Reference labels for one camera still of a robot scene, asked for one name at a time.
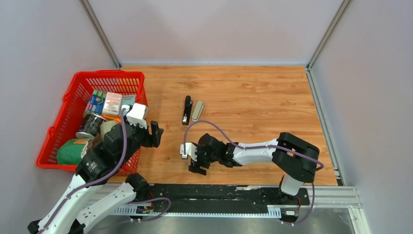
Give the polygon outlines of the black stapler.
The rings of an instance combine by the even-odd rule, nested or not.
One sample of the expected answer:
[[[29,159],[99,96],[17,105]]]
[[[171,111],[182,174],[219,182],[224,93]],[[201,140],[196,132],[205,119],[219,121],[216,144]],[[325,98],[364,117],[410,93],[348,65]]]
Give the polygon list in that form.
[[[192,99],[191,96],[186,96],[184,101],[184,110],[183,110],[183,118],[182,118],[182,125],[189,125],[190,115],[192,109]]]

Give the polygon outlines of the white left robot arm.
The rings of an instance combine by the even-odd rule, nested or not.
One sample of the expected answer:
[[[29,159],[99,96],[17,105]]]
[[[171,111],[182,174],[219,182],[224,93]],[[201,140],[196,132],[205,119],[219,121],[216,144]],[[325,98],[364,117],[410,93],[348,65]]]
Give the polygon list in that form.
[[[150,126],[148,130],[122,122],[112,127],[104,140],[83,157],[54,208],[43,219],[28,225],[29,233],[87,234],[116,208],[132,201],[151,202],[148,182],[135,173],[106,197],[85,206],[140,147],[157,148],[160,145],[164,130],[156,121]]]

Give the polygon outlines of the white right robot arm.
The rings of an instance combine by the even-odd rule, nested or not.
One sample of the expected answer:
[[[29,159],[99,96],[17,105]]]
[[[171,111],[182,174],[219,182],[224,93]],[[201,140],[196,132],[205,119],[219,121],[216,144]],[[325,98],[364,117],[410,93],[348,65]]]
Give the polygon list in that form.
[[[313,183],[316,171],[323,168],[318,160],[319,148],[287,132],[280,133],[277,139],[252,144],[224,143],[204,134],[198,143],[182,144],[180,154],[183,159],[190,158],[189,171],[201,175],[213,162],[228,168],[274,163],[285,172],[278,190],[278,198],[284,204],[292,203],[301,186]]]

